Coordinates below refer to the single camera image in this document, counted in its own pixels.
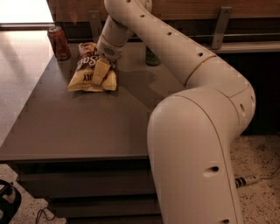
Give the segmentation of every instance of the red soda can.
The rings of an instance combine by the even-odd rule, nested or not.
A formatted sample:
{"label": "red soda can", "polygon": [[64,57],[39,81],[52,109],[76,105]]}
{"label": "red soda can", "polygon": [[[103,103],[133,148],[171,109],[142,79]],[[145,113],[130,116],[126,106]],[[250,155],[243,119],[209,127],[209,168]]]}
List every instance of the red soda can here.
{"label": "red soda can", "polygon": [[52,44],[52,50],[57,60],[67,60],[71,57],[65,34],[60,26],[54,26],[47,32]]}

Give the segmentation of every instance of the table surface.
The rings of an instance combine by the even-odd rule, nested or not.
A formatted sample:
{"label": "table surface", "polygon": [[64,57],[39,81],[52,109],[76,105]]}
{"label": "table surface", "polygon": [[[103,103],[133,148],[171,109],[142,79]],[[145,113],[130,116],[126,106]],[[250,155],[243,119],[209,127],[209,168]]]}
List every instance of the table surface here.
{"label": "table surface", "polygon": [[53,56],[0,148],[0,161],[147,157],[147,124],[166,96],[183,90],[164,66],[146,66],[143,43],[128,43],[114,92],[68,92],[77,62]]}

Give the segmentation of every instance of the robotic arm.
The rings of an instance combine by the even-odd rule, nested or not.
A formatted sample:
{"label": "robotic arm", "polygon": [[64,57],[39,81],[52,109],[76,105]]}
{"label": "robotic arm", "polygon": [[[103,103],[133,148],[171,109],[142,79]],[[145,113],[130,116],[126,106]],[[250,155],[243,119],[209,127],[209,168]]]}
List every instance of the robotic arm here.
{"label": "robotic arm", "polygon": [[148,151],[164,224],[241,224],[230,145],[256,108],[250,83],[229,64],[152,16],[151,0],[105,0],[98,50],[117,60],[134,33],[186,90],[161,101]]}

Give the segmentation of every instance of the can top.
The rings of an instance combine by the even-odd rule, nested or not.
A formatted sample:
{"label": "can top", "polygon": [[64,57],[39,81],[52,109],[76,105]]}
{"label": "can top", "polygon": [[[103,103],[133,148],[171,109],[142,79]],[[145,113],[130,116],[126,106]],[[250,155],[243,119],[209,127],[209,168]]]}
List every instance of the can top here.
{"label": "can top", "polygon": [[48,31],[49,32],[58,32],[60,30],[61,30],[60,26],[54,26],[54,27],[51,27]]}

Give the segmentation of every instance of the speckled floor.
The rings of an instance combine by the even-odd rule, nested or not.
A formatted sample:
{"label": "speckled floor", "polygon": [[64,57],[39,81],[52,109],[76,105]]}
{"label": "speckled floor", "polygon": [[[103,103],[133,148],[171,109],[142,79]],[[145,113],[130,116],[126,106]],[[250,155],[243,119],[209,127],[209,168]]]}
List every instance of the speckled floor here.
{"label": "speckled floor", "polygon": [[[0,145],[53,56],[45,31],[0,31]],[[280,135],[240,136],[231,155],[236,177],[270,176],[280,165]],[[11,223],[35,223],[43,199],[34,199],[15,182],[16,174],[0,164],[0,179],[14,182],[23,201]],[[271,179],[238,189],[245,224],[280,223],[280,172]],[[55,218],[39,223],[66,223]]]}

